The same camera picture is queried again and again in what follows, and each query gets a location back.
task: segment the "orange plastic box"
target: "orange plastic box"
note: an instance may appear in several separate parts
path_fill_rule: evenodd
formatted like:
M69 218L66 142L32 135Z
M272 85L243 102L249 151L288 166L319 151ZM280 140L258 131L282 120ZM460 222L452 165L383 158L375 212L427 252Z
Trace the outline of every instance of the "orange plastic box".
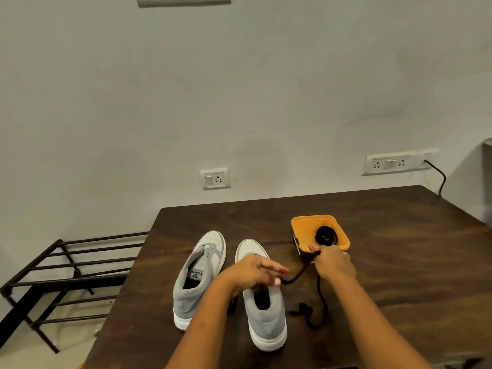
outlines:
M301 251L311 252L309 250L309 245L317 244L314 240L314 236L316 235L316 231L322 226L329 226L335 230L336 236L338 237L337 245L340 247L340 250L347 251L350 247L350 241L348 240L347 235L333 216L298 216L292 219L291 225L292 230L294 231L294 241L299 250L299 255L301 255Z

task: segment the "white and gray sneaker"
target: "white and gray sneaker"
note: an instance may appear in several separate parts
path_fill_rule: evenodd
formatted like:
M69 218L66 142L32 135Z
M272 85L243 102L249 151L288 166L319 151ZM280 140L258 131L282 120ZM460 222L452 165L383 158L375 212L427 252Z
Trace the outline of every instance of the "white and gray sneaker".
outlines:
M226 246L224 237L212 230L201 237L184 264L174 284L174 324L188 329L203 294L224 265Z
M235 262L248 255L258 254L269 259L264 248L254 240L244 240L238 246ZM249 334L262 351L275 351L287 340L287 323L282 292L279 287L262 289L258 286L243 291L248 315Z

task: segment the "person's left hand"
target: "person's left hand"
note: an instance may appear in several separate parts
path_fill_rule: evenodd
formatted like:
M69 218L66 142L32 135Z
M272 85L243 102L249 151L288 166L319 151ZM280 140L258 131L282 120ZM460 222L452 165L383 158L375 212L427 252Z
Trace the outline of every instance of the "person's left hand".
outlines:
M226 280L233 294L255 285L280 286L280 279L289 273L287 267L260 255L248 255L230 266L218 278Z

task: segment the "black shoelace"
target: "black shoelace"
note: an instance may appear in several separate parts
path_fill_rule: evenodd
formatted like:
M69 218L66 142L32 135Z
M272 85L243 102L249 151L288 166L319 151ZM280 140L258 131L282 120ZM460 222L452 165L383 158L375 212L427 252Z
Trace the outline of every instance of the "black shoelace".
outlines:
M312 254L310 254L310 256L307 258L306 263L301 268L301 270L294 276L294 278L293 279L289 279L289 280L283 279L282 280L282 285L290 285L290 284L296 282L297 279L300 276L302 276L302 274L308 268L308 266L311 263L311 261L313 261L314 258L316 256L318 256L319 254L321 254L321 251L315 251ZM323 297L323 294L321 293L320 284L321 284L321 277L318 275L317 276L317 279L316 279L316 287L318 289L318 295L321 298L321 302L323 303L323 315L321 317L321 322L319 324L315 325L315 324L313 324L311 322L311 316L312 316L312 313L314 312L314 310L313 310L312 307L310 307L306 303L299 303L299 310L298 311L287 311L292 316L305 316L307 326L311 330L318 330L318 329L320 329L326 323L326 321L328 320L328 304L326 303L326 300Z

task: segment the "forearm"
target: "forearm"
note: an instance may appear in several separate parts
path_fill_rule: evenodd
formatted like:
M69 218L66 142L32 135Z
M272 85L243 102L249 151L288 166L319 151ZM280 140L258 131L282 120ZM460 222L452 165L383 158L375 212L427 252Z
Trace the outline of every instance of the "forearm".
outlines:
M367 369L432 369L391 326L355 278L343 275L332 285Z
M210 284L166 369L218 367L233 289L220 275Z

